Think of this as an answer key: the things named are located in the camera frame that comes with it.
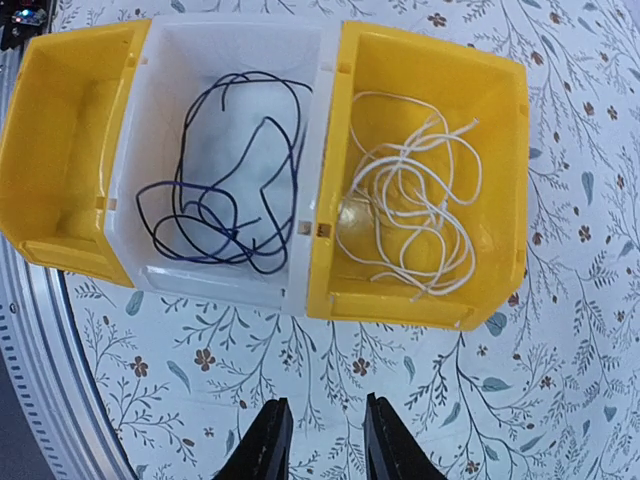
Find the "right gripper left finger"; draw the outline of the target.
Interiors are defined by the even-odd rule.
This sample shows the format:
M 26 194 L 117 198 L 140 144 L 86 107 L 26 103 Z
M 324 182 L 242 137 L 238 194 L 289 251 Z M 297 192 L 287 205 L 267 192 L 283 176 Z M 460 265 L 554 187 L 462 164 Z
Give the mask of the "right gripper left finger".
M 287 399 L 268 400 L 214 479 L 288 479 L 292 434 Z

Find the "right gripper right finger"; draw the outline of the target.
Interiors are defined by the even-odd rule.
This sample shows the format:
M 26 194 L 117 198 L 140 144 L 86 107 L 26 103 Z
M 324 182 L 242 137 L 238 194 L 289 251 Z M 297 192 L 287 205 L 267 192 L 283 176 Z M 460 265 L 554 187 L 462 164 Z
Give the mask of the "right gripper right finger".
M 385 397 L 367 395 L 363 432 L 368 479 L 446 480 Z

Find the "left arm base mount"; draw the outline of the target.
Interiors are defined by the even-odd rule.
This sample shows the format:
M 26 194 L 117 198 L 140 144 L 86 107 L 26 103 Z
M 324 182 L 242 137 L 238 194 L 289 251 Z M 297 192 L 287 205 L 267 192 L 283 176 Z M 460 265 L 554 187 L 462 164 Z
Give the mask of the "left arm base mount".
M 1 0 L 1 50 L 22 46 L 41 34 L 49 20 L 50 1 Z

